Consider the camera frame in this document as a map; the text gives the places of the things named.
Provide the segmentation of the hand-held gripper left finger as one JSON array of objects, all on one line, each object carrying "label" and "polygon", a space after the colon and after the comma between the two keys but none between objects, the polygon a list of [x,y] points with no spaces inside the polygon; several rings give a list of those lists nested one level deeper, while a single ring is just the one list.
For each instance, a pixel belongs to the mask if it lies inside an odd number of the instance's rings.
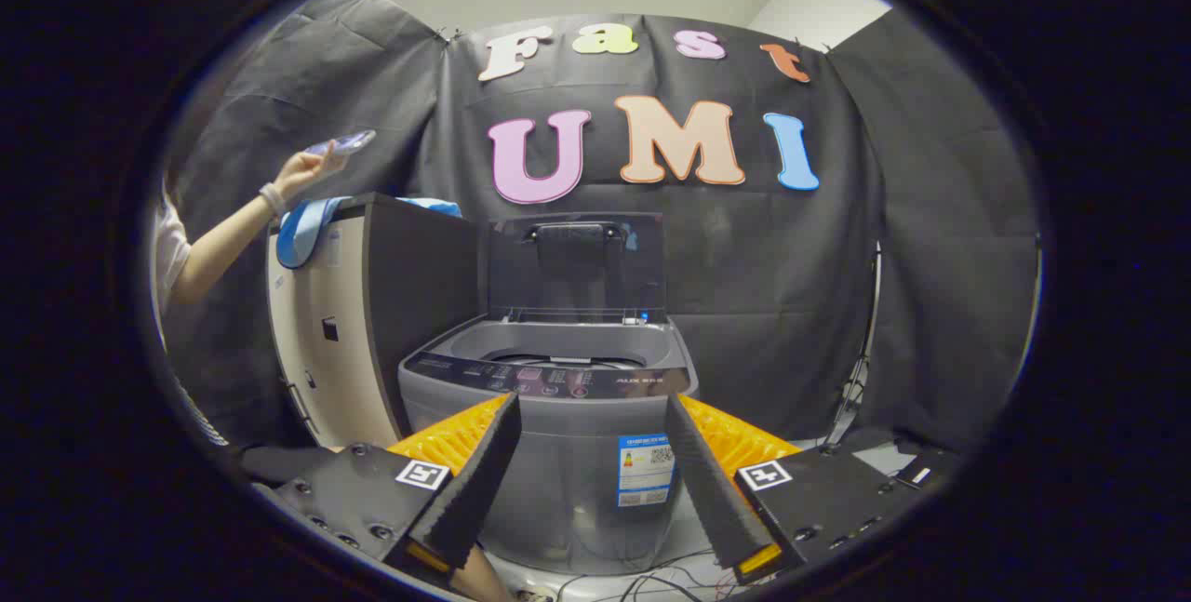
[{"label": "hand-held gripper left finger", "polygon": [[258,447],[256,485],[341,550],[444,585],[476,547],[520,435],[518,395],[494,395],[388,447]]}]

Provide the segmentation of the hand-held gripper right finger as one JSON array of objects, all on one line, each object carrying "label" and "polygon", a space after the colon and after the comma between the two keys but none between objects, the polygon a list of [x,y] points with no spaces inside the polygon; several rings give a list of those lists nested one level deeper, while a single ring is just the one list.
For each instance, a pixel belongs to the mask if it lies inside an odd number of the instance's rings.
[{"label": "hand-held gripper right finger", "polygon": [[852,556],[925,494],[852,453],[798,448],[690,395],[671,395],[665,426],[703,533],[740,584]]}]

